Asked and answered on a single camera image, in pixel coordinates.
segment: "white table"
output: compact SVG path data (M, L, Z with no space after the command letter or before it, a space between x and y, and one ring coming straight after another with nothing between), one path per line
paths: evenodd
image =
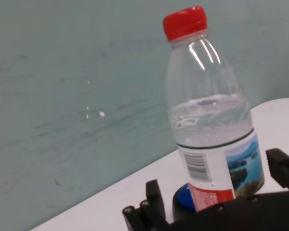
M289 154L289 99L263 103L252 109L263 160L265 184L259 193L285 191L269 174L265 150L278 147ZM167 221L172 222L171 203L175 191L186 183L178 151L144 167L33 231L126 231L121 213L145 199L145 183L157 179L163 196Z

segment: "gray-green wall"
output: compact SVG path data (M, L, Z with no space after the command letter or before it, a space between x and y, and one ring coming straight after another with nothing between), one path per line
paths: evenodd
M289 0L0 0L0 231L175 149L161 22L195 4L252 106L289 97Z

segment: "water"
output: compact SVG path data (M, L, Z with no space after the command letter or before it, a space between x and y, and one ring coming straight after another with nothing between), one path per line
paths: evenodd
M260 157L260 152L258 151L258 155L253 159L251 157L245 159L247 161L246 165L243 167L238 167L233 170L239 170L241 168L246 168L247 170L247 177L244 181L240 183L238 186L238 190L243 188L246 183L250 183L252 181L260 181L263 176L263 169L262 169L262 162Z
M249 104L239 94L189 100L171 108L169 115L177 142L191 147L230 142L252 129Z

